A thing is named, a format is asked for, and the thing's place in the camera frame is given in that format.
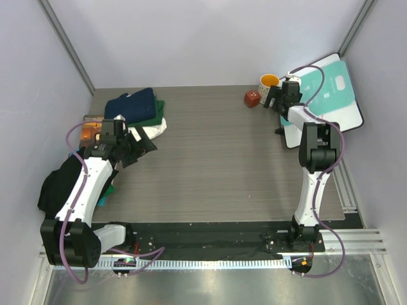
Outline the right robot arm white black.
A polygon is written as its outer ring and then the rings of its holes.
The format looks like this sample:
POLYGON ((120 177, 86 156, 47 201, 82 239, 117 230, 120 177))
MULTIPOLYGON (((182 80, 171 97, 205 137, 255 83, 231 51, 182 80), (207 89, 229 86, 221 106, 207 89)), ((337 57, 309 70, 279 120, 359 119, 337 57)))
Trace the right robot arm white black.
POLYGON ((298 160, 303 170, 300 200, 288 232, 270 237, 269 244, 293 252, 323 252, 319 212, 328 178, 343 157, 344 137, 337 122, 317 117, 301 98, 300 79, 292 76, 271 86, 264 104, 301 131, 298 160))

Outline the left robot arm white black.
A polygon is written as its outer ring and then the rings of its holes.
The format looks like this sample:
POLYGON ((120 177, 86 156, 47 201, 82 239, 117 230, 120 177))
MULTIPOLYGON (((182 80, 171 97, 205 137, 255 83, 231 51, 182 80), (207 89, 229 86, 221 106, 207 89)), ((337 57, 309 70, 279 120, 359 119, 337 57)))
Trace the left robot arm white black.
POLYGON ((74 175, 63 174, 51 191, 68 188, 60 209, 40 227, 50 264, 92 268, 101 254, 116 248, 127 254, 134 249, 135 237, 130 224, 110 222, 92 229, 92 217, 99 200, 117 175, 117 164, 126 168, 145 154, 155 151, 149 135, 141 126, 128 127, 125 118, 104 119, 101 130, 83 154, 73 157, 81 168, 74 175))

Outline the red cube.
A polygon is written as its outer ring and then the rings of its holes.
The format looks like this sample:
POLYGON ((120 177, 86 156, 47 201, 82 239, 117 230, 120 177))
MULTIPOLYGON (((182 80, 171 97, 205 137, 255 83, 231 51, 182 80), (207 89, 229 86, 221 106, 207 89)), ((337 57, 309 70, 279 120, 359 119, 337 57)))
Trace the red cube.
POLYGON ((244 104, 248 108, 256 107, 261 100, 261 95, 256 90, 247 91, 244 96, 244 104))

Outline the white mug orange inside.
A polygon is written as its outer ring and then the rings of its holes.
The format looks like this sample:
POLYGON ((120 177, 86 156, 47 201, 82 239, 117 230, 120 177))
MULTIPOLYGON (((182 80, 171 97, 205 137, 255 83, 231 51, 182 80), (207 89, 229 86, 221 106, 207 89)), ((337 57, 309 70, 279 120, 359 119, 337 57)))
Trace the white mug orange inside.
POLYGON ((261 97, 259 102, 261 104, 265 103, 268 93, 270 91, 270 88, 272 86, 278 86, 279 83, 280 83, 280 79, 273 74, 265 74, 265 75, 261 76, 260 81, 259 81, 259 87, 258 87, 258 92, 261 97))

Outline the navy blue t-shirt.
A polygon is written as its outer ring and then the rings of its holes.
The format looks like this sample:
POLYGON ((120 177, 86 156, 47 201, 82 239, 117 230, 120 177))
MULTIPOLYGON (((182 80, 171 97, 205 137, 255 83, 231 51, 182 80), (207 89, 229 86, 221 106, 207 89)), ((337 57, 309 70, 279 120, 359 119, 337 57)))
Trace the navy blue t-shirt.
POLYGON ((104 108, 104 118, 114 119, 121 115, 127 123, 132 124, 153 119, 157 112, 153 89, 145 88, 131 95, 124 93, 109 100, 104 108))

